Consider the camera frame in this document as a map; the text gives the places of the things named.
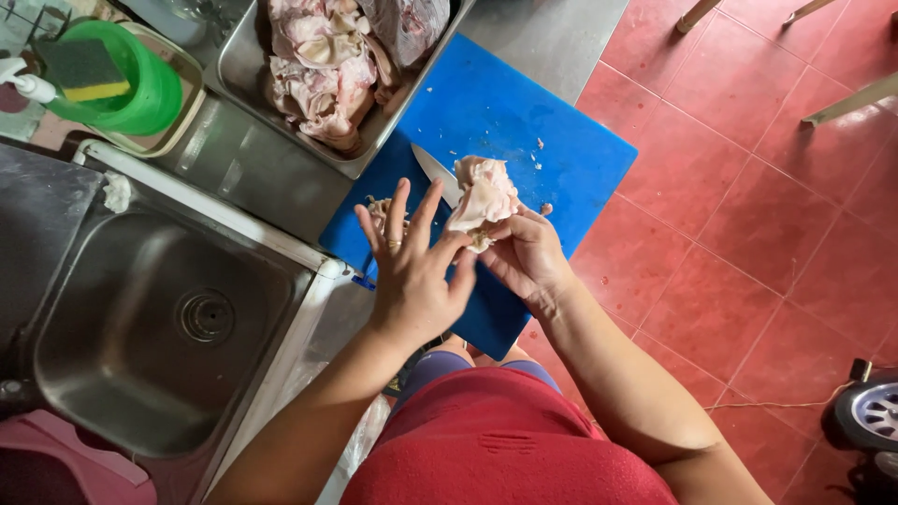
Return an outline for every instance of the stainless steel sink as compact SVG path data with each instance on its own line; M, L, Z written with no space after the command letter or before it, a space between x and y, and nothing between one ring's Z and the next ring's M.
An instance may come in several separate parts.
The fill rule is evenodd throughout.
M127 212L101 197L88 210L27 354L52 407L146 467L160 503L184 503L211 478L313 274L132 183ZM170 487L183 489L166 498Z

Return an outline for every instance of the sink basin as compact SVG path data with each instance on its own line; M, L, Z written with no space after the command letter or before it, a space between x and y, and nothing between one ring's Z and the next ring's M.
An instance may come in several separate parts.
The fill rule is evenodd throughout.
M139 193L124 214L99 201L89 211L33 369L67 418L134 455L170 458L233 415L311 274Z

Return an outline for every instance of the purple shorts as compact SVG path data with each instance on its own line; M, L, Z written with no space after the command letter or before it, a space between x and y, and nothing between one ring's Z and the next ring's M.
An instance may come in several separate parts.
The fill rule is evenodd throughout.
M530 374L551 386L555 391L561 393L559 385L555 384L555 381L552 380L549 372L535 361L519 359L516 361L509 361L500 367L514 368L515 370ZM449 352L448 350L431 350L421 358L411 370L411 373L409 373L409 378L405 381L405 387L402 388L402 392L396 400L396 404L393 405L392 411L397 412L406 400L411 398L411 396L417 393L418 390L434 379L442 377L450 372L454 372L455 370L464 370L466 368L471 368L471 364L465 361L461 356Z

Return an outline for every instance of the stainless steel tray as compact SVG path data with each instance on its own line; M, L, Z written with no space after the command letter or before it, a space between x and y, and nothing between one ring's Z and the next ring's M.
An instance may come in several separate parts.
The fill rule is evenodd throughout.
M449 26L412 85L409 96L389 119L380 112L379 105L375 105L368 112L358 128L362 146L352 155L343 154L302 133L297 134L285 123L284 114L265 100L262 83L269 72L269 55L273 54L268 0L252 2L243 19L233 28L231 35L224 42L217 60L206 68L203 80L207 86L227 100L293 140L327 165L350 179L357 179L396 128L402 114L409 107L430 69L443 53L449 39L458 30L459 23L470 11L474 2L475 0L450 0Z

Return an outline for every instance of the yellow sponge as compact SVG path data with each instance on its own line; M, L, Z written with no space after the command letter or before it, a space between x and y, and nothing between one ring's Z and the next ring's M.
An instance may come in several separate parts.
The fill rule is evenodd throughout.
M71 102L120 96L131 89L102 40L39 42L36 49Z

